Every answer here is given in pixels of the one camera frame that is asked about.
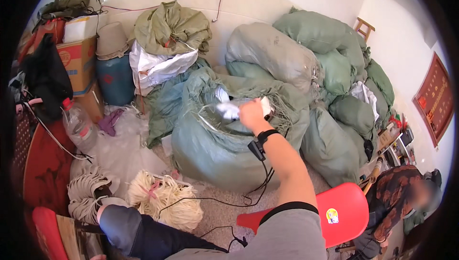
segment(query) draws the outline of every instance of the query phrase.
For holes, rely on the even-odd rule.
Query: blue plastic drum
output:
[[[129,66],[129,55],[122,58],[97,60],[95,71],[104,100],[109,105],[124,106],[129,104],[135,95],[132,70]]]

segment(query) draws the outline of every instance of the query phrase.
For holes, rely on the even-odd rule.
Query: red bottle cap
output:
[[[69,98],[66,98],[65,100],[62,101],[62,106],[64,107],[64,110],[70,110],[74,104],[73,100],[70,100]]]

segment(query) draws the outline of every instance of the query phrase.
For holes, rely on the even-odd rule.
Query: purple cloth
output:
[[[115,123],[123,114],[124,110],[119,108],[116,111],[112,112],[111,114],[107,115],[105,118],[101,119],[97,124],[99,125],[99,128],[108,133],[110,136],[114,137],[116,134],[115,131]]]

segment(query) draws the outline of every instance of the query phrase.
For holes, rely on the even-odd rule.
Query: red framed plaque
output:
[[[435,52],[413,102],[424,119],[434,147],[437,147],[453,117],[454,105],[448,72]]]

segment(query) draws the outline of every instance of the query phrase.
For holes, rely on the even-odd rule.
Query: person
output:
[[[396,166],[381,173],[366,194],[370,212],[367,229],[353,240],[356,252],[348,260],[376,257],[388,245],[392,228],[400,220],[413,210],[427,212],[436,208],[439,186],[427,179],[414,165]]]
[[[241,105],[239,117],[255,136],[273,130],[263,118],[259,98]],[[300,155],[278,133],[267,137],[263,149],[280,179],[279,200],[242,250],[228,253],[132,207],[101,206],[97,212],[100,228],[125,256],[142,260],[327,259],[313,183]]]

